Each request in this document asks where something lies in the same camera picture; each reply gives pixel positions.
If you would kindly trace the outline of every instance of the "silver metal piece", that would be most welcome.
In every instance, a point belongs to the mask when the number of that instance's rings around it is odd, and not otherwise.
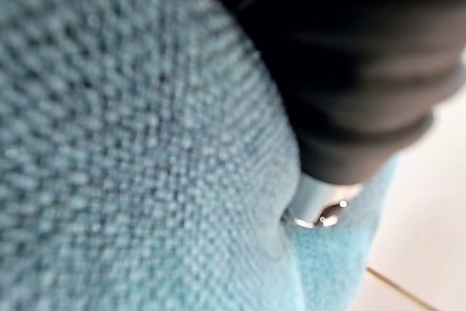
[[[288,216],[294,224],[307,229],[333,226],[362,188],[362,184],[331,185],[302,173],[296,195],[288,206]]]

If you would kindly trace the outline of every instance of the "knitted sweater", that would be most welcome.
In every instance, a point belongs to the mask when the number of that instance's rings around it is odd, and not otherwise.
[[[296,142],[215,0],[0,0],[0,151],[1,311],[345,310],[390,177],[280,221]]]

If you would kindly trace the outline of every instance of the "light blue knit fabric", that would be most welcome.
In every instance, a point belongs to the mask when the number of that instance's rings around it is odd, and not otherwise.
[[[0,310],[342,311],[390,171],[280,222],[279,94],[215,0],[0,0]]]

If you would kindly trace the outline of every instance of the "black jacket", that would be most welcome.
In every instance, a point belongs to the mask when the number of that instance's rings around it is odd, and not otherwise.
[[[283,95],[305,173],[367,181],[462,83],[466,0],[221,0]]]

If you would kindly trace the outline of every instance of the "tile floor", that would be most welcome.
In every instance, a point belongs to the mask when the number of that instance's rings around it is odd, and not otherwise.
[[[431,305],[367,275],[353,311],[466,311],[466,90],[405,151],[369,267]]]

